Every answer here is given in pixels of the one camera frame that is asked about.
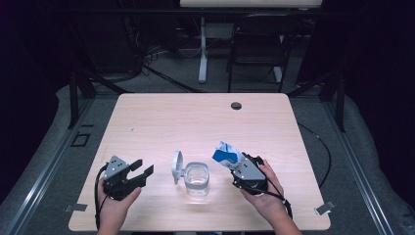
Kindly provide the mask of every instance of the black chair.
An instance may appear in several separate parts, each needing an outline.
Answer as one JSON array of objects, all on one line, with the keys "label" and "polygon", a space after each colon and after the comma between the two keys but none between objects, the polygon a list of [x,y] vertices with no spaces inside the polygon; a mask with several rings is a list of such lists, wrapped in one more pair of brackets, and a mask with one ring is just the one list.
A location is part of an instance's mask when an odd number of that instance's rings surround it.
[{"label": "black chair", "polygon": [[301,20],[293,15],[249,14],[234,24],[227,65],[228,92],[231,92],[233,66],[282,68],[281,92],[294,39]]}]

